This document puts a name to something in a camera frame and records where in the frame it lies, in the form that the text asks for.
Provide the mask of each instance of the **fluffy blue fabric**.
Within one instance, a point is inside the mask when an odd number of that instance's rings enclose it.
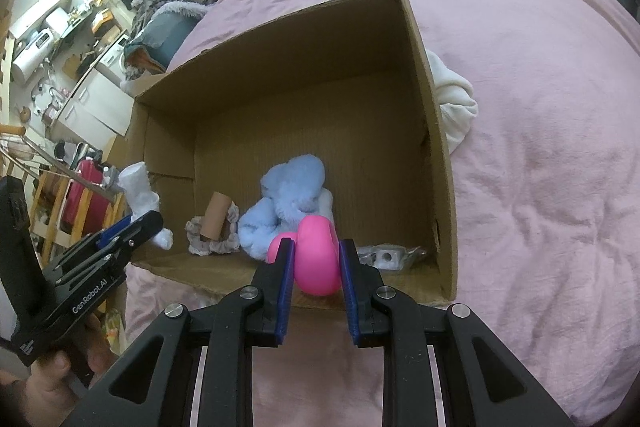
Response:
[[[240,245],[254,259],[264,260],[271,241],[295,232],[300,221],[317,214],[324,184],[324,165],[305,154],[272,167],[260,180],[263,198],[238,221]]]

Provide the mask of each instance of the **pink ball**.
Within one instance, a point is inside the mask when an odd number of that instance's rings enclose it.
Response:
[[[271,241],[271,244],[269,245],[269,250],[267,250],[267,263],[271,264],[273,263],[273,261],[276,260],[276,256],[278,255],[278,248],[280,248],[281,239],[284,239],[284,238],[293,239],[293,241],[295,242],[297,236],[298,234],[296,232],[284,232],[284,233],[278,234],[275,237],[275,239]]]
[[[340,289],[338,238],[331,221],[322,216],[306,216],[298,227],[294,277],[310,295],[331,295]]]

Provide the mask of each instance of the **cabinet handle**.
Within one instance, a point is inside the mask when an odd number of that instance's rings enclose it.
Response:
[[[69,117],[71,116],[71,114],[73,113],[73,111],[76,110],[76,106],[72,105],[71,109],[69,109],[69,112],[66,114],[65,116],[65,121],[67,121],[69,119]]]

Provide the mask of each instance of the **pink blanket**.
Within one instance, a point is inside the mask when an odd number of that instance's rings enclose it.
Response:
[[[322,1],[220,0],[170,70]],[[640,26],[615,0],[411,2],[425,47],[480,108],[452,155],[458,300],[588,425],[640,369]],[[142,293],[145,277],[132,278]],[[323,326],[326,343],[294,322],[282,352],[257,357],[257,426],[380,424],[380,359],[345,324]]]

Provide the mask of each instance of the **white cabinet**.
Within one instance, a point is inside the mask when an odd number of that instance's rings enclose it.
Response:
[[[131,120],[133,98],[96,70],[90,71],[73,95],[74,106],[81,105],[99,121],[125,136]]]
[[[83,141],[100,150],[105,150],[115,136],[115,132],[74,100],[68,101],[51,128],[53,141]]]

